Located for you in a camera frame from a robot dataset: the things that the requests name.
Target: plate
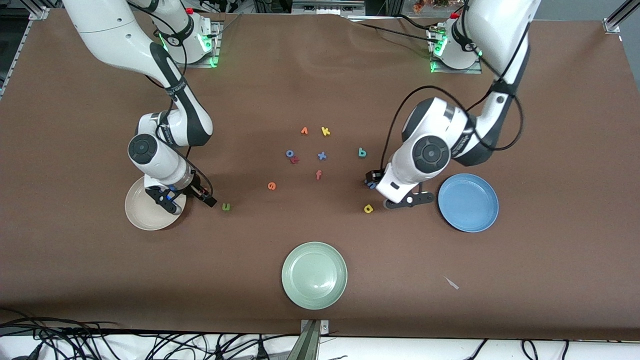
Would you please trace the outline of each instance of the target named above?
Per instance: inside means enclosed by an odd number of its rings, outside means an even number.
[[[320,310],[333,305],[347,286],[347,264],[331,245],[304,243],[282,266],[282,287],[296,305]]]
[[[187,203],[187,195],[180,194],[175,199],[184,212],[184,205]],[[153,231],[164,229],[178,220],[180,215],[172,215],[166,212],[162,206],[156,204],[145,192],[145,177],[139,178],[127,193],[124,200],[124,211],[127,218],[138,229]]]
[[[483,178],[458,174],[440,187],[438,206],[453,227],[468,233],[487,230],[498,218],[498,196]]]

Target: brown table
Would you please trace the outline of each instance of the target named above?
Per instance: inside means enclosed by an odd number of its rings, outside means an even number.
[[[488,72],[431,74],[419,40],[333,15],[243,15],[219,67],[187,71],[215,128],[190,158],[232,210],[191,201],[174,226],[145,232],[124,214],[141,176],[126,148],[138,117],[168,100],[96,60],[54,10],[34,24],[0,102],[0,304],[139,329],[281,333],[321,318],[342,335],[640,339],[640,96],[622,44],[599,22],[535,22],[531,43],[524,137],[427,185],[460,172],[492,184],[500,216],[467,234],[436,204],[384,210],[362,181],[408,92],[441,85],[471,104]],[[434,95],[415,96],[401,119]],[[503,142],[515,110],[507,123]],[[280,284],[306,241],[335,246],[349,268],[322,311],[295,306]]]

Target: white scrap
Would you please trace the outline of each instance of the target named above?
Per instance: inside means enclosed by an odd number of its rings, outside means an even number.
[[[454,289],[456,289],[456,290],[460,289],[460,287],[459,287],[458,285],[456,285],[456,283],[455,283],[455,282],[453,282],[453,281],[449,280],[449,278],[448,278],[448,277],[446,277],[446,276],[443,276],[443,277],[444,277],[445,279],[447,279],[447,281],[449,281],[449,285],[453,286],[453,288],[454,288]]]

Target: white floor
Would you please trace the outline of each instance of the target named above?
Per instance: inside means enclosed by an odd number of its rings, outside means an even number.
[[[185,335],[179,340],[185,341],[193,335]],[[212,350],[218,335],[207,335],[206,340],[198,338],[192,345]],[[257,335],[247,335],[238,339],[239,345]],[[154,338],[140,338],[133,335],[106,336],[114,352],[121,360],[144,360],[154,345]],[[266,341],[264,346],[269,354],[288,352],[292,349],[297,337],[285,337]],[[103,360],[115,360],[114,355],[96,340]],[[345,360],[465,360],[476,350],[481,340],[447,340],[447,339],[394,339],[394,338],[323,338],[319,348],[318,360],[331,360],[343,357]],[[562,341],[534,341],[540,360],[560,360],[564,347]],[[10,360],[18,356],[27,356],[39,344],[31,336],[5,336],[0,338],[0,360]],[[60,342],[60,349],[72,355],[70,347]],[[177,345],[166,346],[158,352],[154,359],[163,359]],[[257,347],[252,347],[238,354],[233,360],[255,355]],[[177,352],[169,359],[200,360],[205,354],[197,351]],[[520,348],[518,340],[489,340],[476,360],[527,360]],[[566,360],[638,360],[640,344],[608,343],[595,341],[572,341],[566,354]],[[43,347],[39,360],[55,360],[51,349]]]

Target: white plate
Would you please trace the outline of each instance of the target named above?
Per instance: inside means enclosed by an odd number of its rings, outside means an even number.
[[[187,195],[180,195],[175,203],[184,211],[187,203]],[[180,215],[172,215],[166,212],[162,206],[156,204],[145,192],[145,178],[139,178],[127,193],[124,200],[124,211],[127,218],[138,229],[153,231],[164,229],[178,220]]]

